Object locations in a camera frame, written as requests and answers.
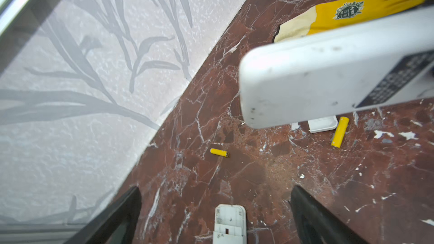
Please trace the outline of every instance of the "white debris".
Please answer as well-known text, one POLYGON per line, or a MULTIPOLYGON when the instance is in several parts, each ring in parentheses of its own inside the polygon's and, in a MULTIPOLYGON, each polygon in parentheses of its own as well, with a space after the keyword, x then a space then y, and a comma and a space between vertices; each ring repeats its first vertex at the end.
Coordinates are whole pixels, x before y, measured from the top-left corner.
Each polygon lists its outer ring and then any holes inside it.
POLYGON ((291 123, 291 131, 297 130, 298 128, 300 128, 298 122, 291 123))
POLYGON ((432 219, 420 220, 420 221, 423 221, 424 223, 427 223, 427 224, 429 224, 429 225, 434 226, 434 220, 432 220, 432 219))
POLYGON ((383 134, 388 135, 389 137, 394 137, 395 135, 390 132, 380 131, 380 130, 374 130, 375 136, 374 138, 381 138, 383 134))
POLYGON ((401 132, 401 133, 398 133, 399 135, 401 135, 401 136, 403 136, 403 137, 405 137, 407 140, 409 140, 409 139, 419 139, 419 138, 416 138, 415 137, 415 133, 413 133, 413 132, 401 132))
POLYGON ((354 119, 355 126, 359 127, 359 115, 355 111, 353 112, 353 119, 354 119))

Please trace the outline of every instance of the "wall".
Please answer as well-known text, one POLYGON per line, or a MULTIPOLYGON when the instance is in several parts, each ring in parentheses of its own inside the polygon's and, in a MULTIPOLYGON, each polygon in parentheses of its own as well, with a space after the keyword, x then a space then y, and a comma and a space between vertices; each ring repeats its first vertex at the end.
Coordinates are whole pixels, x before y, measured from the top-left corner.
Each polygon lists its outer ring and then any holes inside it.
POLYGON ((103 209, 244 1, 36 0, 0 55, 0 223, 103 209))

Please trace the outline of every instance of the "yellow rubber glove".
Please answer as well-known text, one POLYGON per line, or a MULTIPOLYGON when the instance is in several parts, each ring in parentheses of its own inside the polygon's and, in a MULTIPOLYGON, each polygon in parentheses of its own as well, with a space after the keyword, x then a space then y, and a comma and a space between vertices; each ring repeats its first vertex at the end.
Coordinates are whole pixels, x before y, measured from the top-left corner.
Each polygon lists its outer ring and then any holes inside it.
POLYGON ((338 0, 313 6, 282 24, 274 42, 365 22, 420 5, 425 0, 338 0))

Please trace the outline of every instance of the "marble floor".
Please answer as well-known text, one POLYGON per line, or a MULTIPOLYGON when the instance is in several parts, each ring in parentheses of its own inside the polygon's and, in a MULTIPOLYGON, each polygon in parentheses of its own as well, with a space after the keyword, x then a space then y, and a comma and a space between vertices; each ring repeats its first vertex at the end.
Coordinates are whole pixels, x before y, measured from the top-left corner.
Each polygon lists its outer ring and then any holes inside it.
POLYGON ((345 115, 340 149, 332 131, 310 134, 306 122, 243 125, 241 57, 327 1, 245 2, 119 191, 142 193, 135 243, 211 243, 219 204, 246 208, 248 243, 299 243, 286 202, 295 185, 369 243, 432 243, 434 99, 345 115))

